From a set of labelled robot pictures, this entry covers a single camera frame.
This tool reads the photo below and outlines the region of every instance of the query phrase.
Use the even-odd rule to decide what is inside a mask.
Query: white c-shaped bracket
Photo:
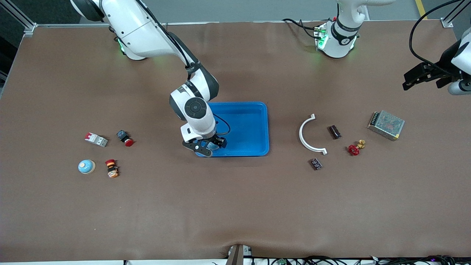
[[[304,140],[304,137],[302,136],[302,129],[304,128],[304,125],[306,125],[306,123],[313,121],[315,119],[316,119],[316,116],[314,114],[311,114],[311,118],[305,120],[301,124],[301,128],[299,128],[299,140],[301,140],[302,145],[304,145],[307,149],[313,152],[322,152],[323,155],[327,155],[327,150],[325,148],[315,148],[315,147],[310,146],[308,143],[306,143],[306,140]]]

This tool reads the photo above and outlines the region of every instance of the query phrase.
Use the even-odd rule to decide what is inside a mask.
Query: red valve
[[[352,156],[357,156],[360,154],[360,150],[358,149],[358,147],[356,147],[355,145],[350,145],[349,146],[349,153],[352,155]]]

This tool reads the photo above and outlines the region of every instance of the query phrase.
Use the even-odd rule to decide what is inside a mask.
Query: blue tray
[[[226,148],[212,152],[213,157],[260,157],[268,153],[268,111],[263,102],[209,103],[212,112],[231,126]],[[227,131],[227,125],[216,116],[219,133]]]

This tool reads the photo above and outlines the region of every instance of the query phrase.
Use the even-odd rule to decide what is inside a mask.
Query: yellow tape
[[[422,17],[425,14],[425,8],[423,8],[422,0],[415,0],[415,4],[417,5],[417,9],[419,9],[419,14]]]

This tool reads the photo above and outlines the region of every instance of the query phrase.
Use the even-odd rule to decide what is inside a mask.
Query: black round joint cap
[[[193,119],[201,119],[206,115],[206,102],[202,98],[191,98],[185,103],[185,113]]]

